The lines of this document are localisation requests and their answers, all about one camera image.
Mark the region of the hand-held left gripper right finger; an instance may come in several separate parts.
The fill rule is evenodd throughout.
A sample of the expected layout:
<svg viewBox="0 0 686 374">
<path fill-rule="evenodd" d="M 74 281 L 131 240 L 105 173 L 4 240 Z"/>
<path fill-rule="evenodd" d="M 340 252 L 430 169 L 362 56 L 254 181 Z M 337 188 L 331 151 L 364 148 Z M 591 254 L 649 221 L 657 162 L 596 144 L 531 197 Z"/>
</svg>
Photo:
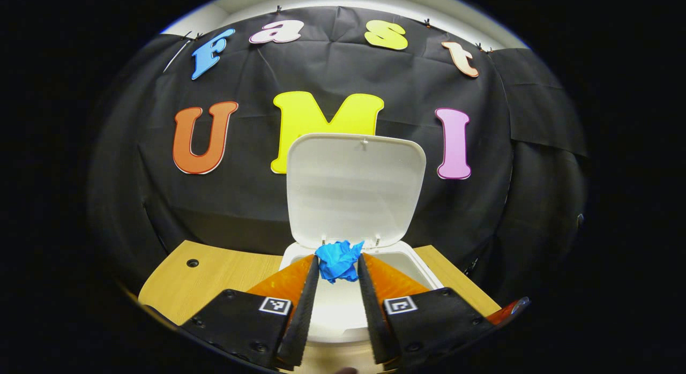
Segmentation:
<svg viewBox="0 0 686 374">
<path fill-rule="evenodd" d="M 377 364 L 434 364 L 496 331 L 452 288 L 404 287 L 408 277 L 377 257 L 361 254 L 357 274 Z"/>
</svg>

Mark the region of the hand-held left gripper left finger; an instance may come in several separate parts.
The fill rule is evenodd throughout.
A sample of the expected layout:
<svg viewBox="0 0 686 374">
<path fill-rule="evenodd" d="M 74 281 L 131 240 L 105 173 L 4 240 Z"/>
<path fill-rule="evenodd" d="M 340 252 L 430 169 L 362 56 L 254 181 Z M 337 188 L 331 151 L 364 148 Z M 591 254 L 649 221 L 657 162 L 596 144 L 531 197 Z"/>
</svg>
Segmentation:
<svg viewBox="0 0 686 374">
<path fill-rule="evenodd" d="M 223 289 L 181 330 L 251 364 L 291 371 L 302 363 L 318 279 L 319 259 L 307 255 L 249 291 Z"/>
</svg>

